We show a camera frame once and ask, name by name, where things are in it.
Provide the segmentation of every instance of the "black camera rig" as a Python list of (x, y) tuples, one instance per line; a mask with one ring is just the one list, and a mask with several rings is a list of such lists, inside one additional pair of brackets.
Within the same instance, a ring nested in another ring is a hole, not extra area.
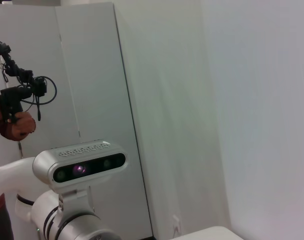
[[(11, 52), (10, 46), (0, 41), (0, 55), (3, 57), (5, 63), (0, 64), (2, 74), (5, 82), (9, 82), (8, 76), (16, 77), (19, 86), (10, 87), (1, 90), (0, 95), (0, 110), (3, 115), (3, 120), (11, 120), (12, 123), (17, 121), (16, 113), (22, 112), (23, 108), (21, 102), (36, 105), (38, 110), (38, 121), (41, 120), (40, 105), (49, 104), (57, 95), (57, 87), (53, 80), (46, 76), (33, 77), (33, 71), (19, 68), (14, 60), (12, 60), (9, 53)], [(55, 88), (53, 98), (47, 102), (40, 103), (40, 97), (44, 96), (47, 92), (47, 80), (52, 82)], [(24, 99), (33, 96), (33, 101), (26, 101)]]

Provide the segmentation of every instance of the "white wall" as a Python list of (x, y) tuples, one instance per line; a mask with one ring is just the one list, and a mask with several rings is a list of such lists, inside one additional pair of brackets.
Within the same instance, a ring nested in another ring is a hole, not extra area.
[(304, 0), (203, 0), (232, 229), (304, 239)]
[(155, 237), (229, 226), (200, 2), (113, 2)]

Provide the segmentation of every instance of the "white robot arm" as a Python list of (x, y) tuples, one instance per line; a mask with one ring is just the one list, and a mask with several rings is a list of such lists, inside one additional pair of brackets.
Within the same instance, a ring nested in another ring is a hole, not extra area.
[(0, 167), (0, 196), (3, 193), (17, 191), (15, 212), (26, 222), (31, 221), (34, 201), (49, 190), (48, 185), (39, 181), (33, 173), (34, 159), (29, 157)]
[(46, 240), (121, 240), (95, 215), (89, 187), (127, 164), (127, 154), (105, 141), (51, 149), (0, 167), (0, 195), (18, 190), (16, 213)]

